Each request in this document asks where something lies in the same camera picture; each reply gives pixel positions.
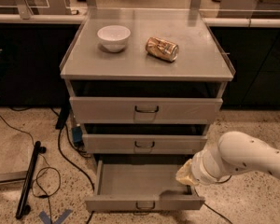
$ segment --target drawer cabinet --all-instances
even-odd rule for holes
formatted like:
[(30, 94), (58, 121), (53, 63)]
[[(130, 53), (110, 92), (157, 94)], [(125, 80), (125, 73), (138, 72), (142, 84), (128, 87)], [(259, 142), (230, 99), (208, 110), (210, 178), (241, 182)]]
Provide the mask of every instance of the drawer cabinet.
[[(120, 53), (98, 46), (98, 29), (114, 23), (132, 31)], [(168, 35), (165, 23), (177, 26), (171, 38), (179, 38), (180, 54), (174, 63), (145, 51), (147, 35), (159, 30), (160, 37)], [(61, 65), (96, 167), (95, 191), (86, 198), (89, 211), (201, 208), (204, 198), (178, 183), (175, 174), (205, 146), (232, 79), (230, 64), (211, 37), (189, 10), (91, 10)], [(196, 48), (187, 49), (189, 42)]]

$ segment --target black cabinet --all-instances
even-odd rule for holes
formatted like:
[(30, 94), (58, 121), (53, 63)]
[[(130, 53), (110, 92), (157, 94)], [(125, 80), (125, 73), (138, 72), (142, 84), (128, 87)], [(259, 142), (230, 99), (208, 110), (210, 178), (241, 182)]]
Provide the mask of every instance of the black cabinet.
[(236, 70), (223, 107), (280, 108), (280, 28), (211, 30)]
[(0, 23), (0, 105), (66, 103), (59, 65), (78, 26)]

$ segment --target floor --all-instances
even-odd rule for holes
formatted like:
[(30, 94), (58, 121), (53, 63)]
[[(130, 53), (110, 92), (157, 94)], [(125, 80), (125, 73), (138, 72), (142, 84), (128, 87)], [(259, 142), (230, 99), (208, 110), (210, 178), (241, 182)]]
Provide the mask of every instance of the floor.
[[(98, 6), (137, 7), (149, 5), (147, 0), (97, 0)], [(189, 7), (189, 0), (153, 0), (156, 7)], [(64, 159), (59, 151), (95, 182), (95, 172), (90, 159), (76, 152), (66, 135), (64, 128), (60, 133), (55, 129), (59, 108), (30, 108), (21, 110), (0, 107), (0, 174), (27, 170), (35, 141), (40, 141), (47, 152), (38, 158), (35, 175), (48, 166), (45, 174), (40, 173), (39, 184), (48, 193), (58, 190), (49, 199), (35, 196), (44, 195), (37, 186), (32, 185), (28, 197), (31, 206), (29, 215), (21, 220), (15, 218), (22, 182), (0, 185), (0, 223), (85, 223), (90, 214), (86, 210), (84, 199), (92, 195), (89, 179), (76, 167)], [(71, 120), (67, 127), (71, 130)], [(236, 111), (221, 110), (208, 133), (207, 146), (217, 143), (219, 137), (227, 131), (241, 131), (266, 141), (280, 149), (280, 111)], [(252, 171), (233, 176), (227, 183), (212, 186), (198, 186), (199, 195), (206, 203), (227, 217), (234, 224), (280, 224), (280, 181), (276, 178)], [(138, 216), (133, 213), (94, 213), (90, 223), (151, 223), (151, 224), (200, 224), (228, 223), (205, 205), (199, 211), (174, 211), (151, 213)]]

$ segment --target metallic can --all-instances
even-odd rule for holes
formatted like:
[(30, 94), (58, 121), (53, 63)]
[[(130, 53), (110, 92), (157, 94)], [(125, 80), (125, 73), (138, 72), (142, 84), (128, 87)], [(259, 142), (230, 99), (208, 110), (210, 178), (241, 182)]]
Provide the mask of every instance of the metallic can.
[(165, 61), (173, 62), (177, 58), (179, 47), (176, 43), (157, 37), (151, 37), (147, 41), (146, 50), (149, 54)]

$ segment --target blue tape mark on floor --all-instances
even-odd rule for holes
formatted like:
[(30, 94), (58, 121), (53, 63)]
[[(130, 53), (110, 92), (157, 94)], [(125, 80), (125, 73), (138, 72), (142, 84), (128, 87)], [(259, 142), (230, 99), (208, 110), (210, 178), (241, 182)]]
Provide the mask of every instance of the blue tape mark on floor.
[[(72, 212), (72, 210), (66, 209), (63, 214), (59, 216), (59, 218), (54, 222), (54, 224), (63, 223)], [(51, 224), (49, 216), (44, 211), (39, 214), (39, 218), (43, 221), (44, 224)]]

